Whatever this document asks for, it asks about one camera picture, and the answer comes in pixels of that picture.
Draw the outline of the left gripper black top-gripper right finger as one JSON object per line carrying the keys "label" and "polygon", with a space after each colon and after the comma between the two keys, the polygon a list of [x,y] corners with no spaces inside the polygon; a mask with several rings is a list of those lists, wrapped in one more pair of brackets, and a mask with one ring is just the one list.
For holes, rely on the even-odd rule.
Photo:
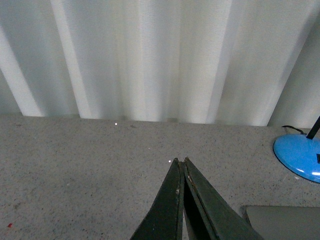
{"label": "left gripper black top-gripper right finger", "polygon": [[197,169],[184,160],[184,209],[187,229],[197,240],[261,240]]}

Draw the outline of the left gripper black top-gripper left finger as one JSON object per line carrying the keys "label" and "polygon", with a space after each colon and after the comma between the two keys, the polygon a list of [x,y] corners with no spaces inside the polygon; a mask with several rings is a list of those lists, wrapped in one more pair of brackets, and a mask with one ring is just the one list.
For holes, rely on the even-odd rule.
{"label": "left gripper black top-gripper left finger", "polygon": [[175,158],[150,210],[132,240],[181,240],[183,233],[185,164]]}

